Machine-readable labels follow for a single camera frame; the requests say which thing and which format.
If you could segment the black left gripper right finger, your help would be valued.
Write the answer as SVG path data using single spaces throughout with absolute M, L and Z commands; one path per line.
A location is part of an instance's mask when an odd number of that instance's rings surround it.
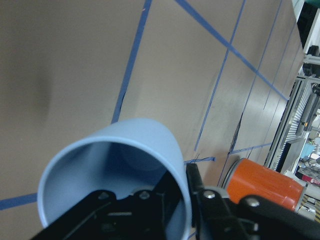
M 192 227 L 198 240 L 318 240 L 320 225 L 258 195 L 232 203 L 220 187 L 205 187 L 197 164 L 186 165 Z

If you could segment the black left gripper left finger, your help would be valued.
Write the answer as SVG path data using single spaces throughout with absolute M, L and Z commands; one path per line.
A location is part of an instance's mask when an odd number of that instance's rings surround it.
M 109 190 L 95 190 L 75 204 L 35 240 L 168 240 L 169 226 L 182 193 L 166 172 L 153 189 L 117 199 Z

